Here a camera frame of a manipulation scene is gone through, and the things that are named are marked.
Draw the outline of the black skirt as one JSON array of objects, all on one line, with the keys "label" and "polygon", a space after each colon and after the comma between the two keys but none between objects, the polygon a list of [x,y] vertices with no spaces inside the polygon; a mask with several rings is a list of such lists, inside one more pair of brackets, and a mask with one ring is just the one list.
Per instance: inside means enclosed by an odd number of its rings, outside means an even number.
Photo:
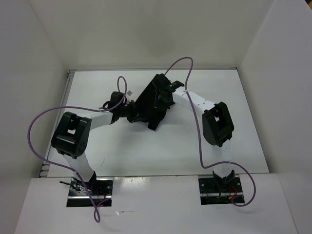
[{"label": "black skirt", "polygon": [[157,74],[152,81],[147,85],[143,92],[136,99],[136,119],[133,122],[145,122],[148,124],[148,129],[156,130],[160,122],[164,119],[166,110],[158,110],[154,108],[156,97],[156,89],[159,85],[171,83],[164,74]]}]

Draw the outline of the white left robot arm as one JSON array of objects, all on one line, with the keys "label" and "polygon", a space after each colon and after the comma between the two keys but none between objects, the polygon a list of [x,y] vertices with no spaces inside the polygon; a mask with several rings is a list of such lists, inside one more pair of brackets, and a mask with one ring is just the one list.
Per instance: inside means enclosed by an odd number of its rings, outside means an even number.
[{"label": "white left robot arm", "polygon": [[65,158],[69,167],[74,170],[74,177],[79,188],[86,195],[97,190],[97,175],[86,157],[89,134],[93,129],[110,125],[121,117],[133,117],[134,107],[122,104],[115,109],[102,109],[96,112],[75,114],[65,112],[54,132],[51,145]]}]

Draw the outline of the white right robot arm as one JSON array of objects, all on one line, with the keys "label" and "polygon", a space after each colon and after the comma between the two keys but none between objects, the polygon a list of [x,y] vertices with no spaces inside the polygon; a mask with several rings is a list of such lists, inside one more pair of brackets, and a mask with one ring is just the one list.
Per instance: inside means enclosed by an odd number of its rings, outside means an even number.
[{"label": "white right robot arm", "polygon": [[[170,108],[174,104],[181,105],[191,112],[197,128],[200,165],[203,169],[212,168],[214,187],[226,191],[234,177],[230,169],[230,140],[233,136],[234,124],[228,107],[224,102],[214,103],[186,89],[184,84],[175,81],[165,85],[157,85],[155,107]],[[212,153],[219,162],[204,165],[202,139],[212,146]]]}]

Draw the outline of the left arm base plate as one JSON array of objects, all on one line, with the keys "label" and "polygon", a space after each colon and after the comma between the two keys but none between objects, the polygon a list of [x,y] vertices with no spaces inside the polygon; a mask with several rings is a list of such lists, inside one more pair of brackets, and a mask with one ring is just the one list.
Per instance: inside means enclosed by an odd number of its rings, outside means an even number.
[{"label": "left arm base plate", "polygon": [[[112,177],[98,177],[95,181],[94,187],[88,189],[94,204],[97,207],[112,206],[113,182],[114,179]],[[76,180],[76,178],[73,177],[70,183],[63,181],[60,183],[69,186],[66,207],[76,208],[93,206],[87,194],[87,190]]]}]

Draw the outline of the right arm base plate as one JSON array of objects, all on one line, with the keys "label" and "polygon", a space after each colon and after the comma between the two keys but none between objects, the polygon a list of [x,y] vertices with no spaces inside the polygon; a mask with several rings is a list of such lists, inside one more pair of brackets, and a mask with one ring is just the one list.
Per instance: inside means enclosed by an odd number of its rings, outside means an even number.
[{"label": "right arm base plate", "polygon": [[215,185],[213,176],[198,178],[201,205],[231,204],[232,199],[235,203],[244,204],[240,178],[235,176],[221,191]]}]

